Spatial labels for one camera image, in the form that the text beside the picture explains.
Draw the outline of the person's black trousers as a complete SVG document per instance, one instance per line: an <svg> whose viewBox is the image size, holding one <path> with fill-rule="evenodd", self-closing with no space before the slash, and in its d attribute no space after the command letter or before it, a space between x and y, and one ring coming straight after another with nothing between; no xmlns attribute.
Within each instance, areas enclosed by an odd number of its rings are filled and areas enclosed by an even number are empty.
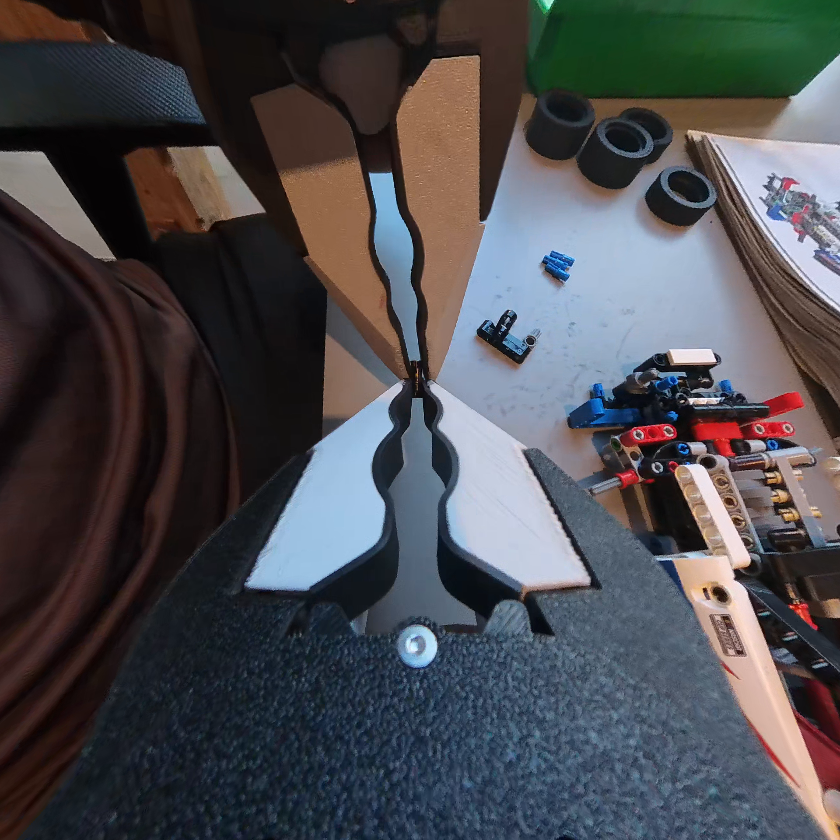
<svg viewBox="0 0 840 840"><path fill-rule="evenodd" d="M242 498L322 435L327 293L267 215L156 242L233 417Z"/></svg>

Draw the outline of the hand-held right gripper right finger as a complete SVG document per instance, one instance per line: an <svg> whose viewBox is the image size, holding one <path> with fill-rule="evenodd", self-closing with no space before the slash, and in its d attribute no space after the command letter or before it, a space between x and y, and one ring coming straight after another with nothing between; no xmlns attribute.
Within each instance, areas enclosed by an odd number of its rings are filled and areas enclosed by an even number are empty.
<svg viewBox="0 0 840 840"><path fill-rule="evenodd" d="M444 484L437 569L447 592L489 618L502 601L591 587L524 444L433 381L424 385L423 409Z"/></svg>

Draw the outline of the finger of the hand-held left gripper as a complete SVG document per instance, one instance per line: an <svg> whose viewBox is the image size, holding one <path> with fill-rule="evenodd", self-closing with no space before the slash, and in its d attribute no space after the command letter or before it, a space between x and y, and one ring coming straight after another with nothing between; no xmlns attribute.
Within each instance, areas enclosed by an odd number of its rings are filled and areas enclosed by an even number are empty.
<svg viewBox="0 0 840 840"><path fill-rule="evenodd" d="M251 99L301 232L306 261L377 358L408 378L389 287L374 260L375 214L350 122L297 84Z"/></svg>
<svg viewBox="0 0 840 840"><path fill-rule="evenodd" d="M423 248L427 378L444 365L484 225L480 222L480 58L429 62L395 118L408 216Z"/></svg>

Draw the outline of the wooden cabinet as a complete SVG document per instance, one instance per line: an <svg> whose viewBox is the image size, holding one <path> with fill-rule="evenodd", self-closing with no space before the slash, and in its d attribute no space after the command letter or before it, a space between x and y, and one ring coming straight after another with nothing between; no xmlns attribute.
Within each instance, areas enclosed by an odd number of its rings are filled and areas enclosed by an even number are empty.
<svg viewBox="0 0 840 840"><path fill-rule="evenodd" d="M2 41L112 42L96 24L67 20L30 2L2 1L1 29ZM217 222L264 211L216 146L139 149L125 162L154 238L200 233Z"/></svg>

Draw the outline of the brick model race car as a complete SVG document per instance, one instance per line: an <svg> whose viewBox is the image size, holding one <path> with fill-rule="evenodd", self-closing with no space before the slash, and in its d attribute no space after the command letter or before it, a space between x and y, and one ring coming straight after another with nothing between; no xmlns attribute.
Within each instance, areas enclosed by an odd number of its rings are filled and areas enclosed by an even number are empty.
<svg viewBox="0 0 840 840"><path fill-rule="evenodd" d="M753 400L714 350L654 353L594 383L570 429L609 433L593 496L638 488L652 551L691 605L742 713L829 838L838 838L838 538L806 475L838 457L796 440L799 392Z"/></svg>

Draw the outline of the grey desk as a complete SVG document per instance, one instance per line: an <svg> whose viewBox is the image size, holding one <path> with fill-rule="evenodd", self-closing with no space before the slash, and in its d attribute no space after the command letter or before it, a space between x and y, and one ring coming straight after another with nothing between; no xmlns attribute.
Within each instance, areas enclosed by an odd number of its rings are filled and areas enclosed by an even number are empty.
<svg viewBox="0 0 840 840"><path fill-rule="evenodd" d="M534 96L521 98L518 123L486 221L451 347L438 383L528 447L539 448L576 480L600 469L592 433L568 428L568 410L593 383L617 384L650 354L706 348L720 376L752 399L801 392L797 440L831 455L834 446L803 375L777 334L715 211L675 227L650 213L644 195L663 167L688 164L686 129L761 135L781 101L662 100L642 107L666 117L675 138L661 161L610 191L591 184L574 161L546 161L524 139ZM411 242L390 174L372 177L377 253L397 286L408 282ZM564 285L539 267L556 249L575 258ZM395 289L404 328L414 326L409 287ZM485 319L513 309L513 330L541 329L536 349L516 365L477 339ZM358 331L330 301L323 397L325 434L395 383ZM437 505L443 493L431 461L423 406L402 439L405 467L392 486L401 557L396 583L371 608L368 634L426 616L474 624L474 614L442 586L436 563Z"/></svg>

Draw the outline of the green plastic bin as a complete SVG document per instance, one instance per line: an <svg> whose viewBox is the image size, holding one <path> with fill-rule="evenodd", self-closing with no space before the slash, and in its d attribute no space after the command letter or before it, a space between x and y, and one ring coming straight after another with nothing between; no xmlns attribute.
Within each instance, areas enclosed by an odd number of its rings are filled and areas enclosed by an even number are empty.
<svg viewBox="0 0 840 840"><path fill-rule="evenodd" d="M838 1L535 1L528 82L590 98L785 98L839 52Z"/></svg>

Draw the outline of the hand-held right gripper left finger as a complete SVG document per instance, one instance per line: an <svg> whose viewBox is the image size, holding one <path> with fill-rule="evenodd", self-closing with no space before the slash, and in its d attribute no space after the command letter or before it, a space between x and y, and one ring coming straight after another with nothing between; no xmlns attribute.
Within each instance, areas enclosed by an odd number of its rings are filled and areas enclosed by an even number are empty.
<svg viewBox="0 0 840 840"><path fill-rule="evenodd" d="M405 381L314 446L247 591L330 602L356 618L391 590L399 547L390 488L403 468L411 418Z"/></svg>

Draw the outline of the black rubber tyre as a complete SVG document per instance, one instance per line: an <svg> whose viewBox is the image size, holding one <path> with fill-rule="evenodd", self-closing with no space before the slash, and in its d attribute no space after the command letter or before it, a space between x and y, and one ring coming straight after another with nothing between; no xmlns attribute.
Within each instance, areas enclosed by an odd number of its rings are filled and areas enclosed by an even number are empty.
<svg viewBox="0 0 840 840"><path fill-rule="evenodd" d="M680 165L661 171L645 194L645 202L656 217L680 227L699 221L717 199L717 189L708 178Z"/></svg>
<svg viewBox="0 0 840 840"><path fill-rule="evenodd" d="M607 118L596 124L576 161L590 182L620 189L641 172L653 150L654 140L644 127L629 119Z"/></svg>
<svg viewBox="0 0 840 840"><path fill-rule="evenodd" d="M569 160L581 149L594 121L590 99L576 92L551 89L535 101L526 125L526 141L544 158Z"/></svg>
<svg viewBox="0 0 840 840"><path fill-rule="evenodd" d="M669 122L656 111L632 107L622 111L619 117L643 128L650 135L653 149L645 161L646 165L655 163L673 140L673 130Z"/></svg>

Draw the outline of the open instruction booklet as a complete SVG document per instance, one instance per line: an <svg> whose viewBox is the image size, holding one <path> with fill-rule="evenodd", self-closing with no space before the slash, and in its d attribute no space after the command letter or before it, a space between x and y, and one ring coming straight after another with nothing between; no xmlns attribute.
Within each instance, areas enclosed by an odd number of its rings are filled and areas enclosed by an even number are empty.
<svg viewBox="0 0 840 840"><path fill-rule="evenodd" d="M793 361L838 405L838 144L689 131L686 147Z"/></svg>

